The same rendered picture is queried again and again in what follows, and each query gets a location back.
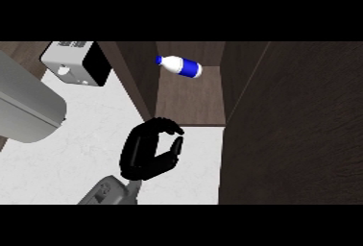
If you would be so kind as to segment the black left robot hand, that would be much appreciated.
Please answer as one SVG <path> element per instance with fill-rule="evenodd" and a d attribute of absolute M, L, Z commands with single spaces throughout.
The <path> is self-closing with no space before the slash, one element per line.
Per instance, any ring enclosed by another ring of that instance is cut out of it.
<path fill-rule="evenodd" d="M 178 134 L 166 152 L 156 155 L 159 133 Z M 129 181 L 147 181 L 175 167 L 184 131 L 177 123 L 157 117 L 137 125 L 126 136 L 121 153 L 121 176 Z"/>

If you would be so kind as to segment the brown wooden cabinet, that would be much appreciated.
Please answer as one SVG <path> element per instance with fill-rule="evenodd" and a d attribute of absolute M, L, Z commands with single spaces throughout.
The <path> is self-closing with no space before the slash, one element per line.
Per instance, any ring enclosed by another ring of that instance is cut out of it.
<path fill-rule="evenodd" d="M 140 117 L 187 127 L 224 127 L 268 48 L 265 41 L 101 41 L 104 57 Z M 154 64 L 156 56 L 197 62 L 194 79 Z"/>

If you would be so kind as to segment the white blue-labelled water bottle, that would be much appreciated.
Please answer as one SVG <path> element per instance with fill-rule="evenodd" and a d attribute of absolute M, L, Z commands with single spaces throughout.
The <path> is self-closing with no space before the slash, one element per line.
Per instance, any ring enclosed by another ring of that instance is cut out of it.
<path fill-rule="evenodd" d="M 156 65 L 162 66 L 168 72 L 180 76 L 191 79 L 200 76 L 202 66 L 196 61 L 190 61 L 175 56 L 156 56 L 154 63 Z"/>

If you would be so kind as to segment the dark brown cabinet door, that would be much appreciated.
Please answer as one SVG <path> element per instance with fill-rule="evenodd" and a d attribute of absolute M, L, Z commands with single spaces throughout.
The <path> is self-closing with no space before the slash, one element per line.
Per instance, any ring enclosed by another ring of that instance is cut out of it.
<path fill-rule="evenodd" d="M 224 129 L 218 203 L 363 204 L 363 41 L 267 44 Z"/>

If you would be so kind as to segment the white and black appliance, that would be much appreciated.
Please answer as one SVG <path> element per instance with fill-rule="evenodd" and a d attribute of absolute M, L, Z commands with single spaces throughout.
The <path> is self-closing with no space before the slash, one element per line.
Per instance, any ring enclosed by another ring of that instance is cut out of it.
<path fill-rule="evenodd" d="M 66 84 L 104 86 L 112 66 L 95 41 L 53 41 L 39 61 Z"/>

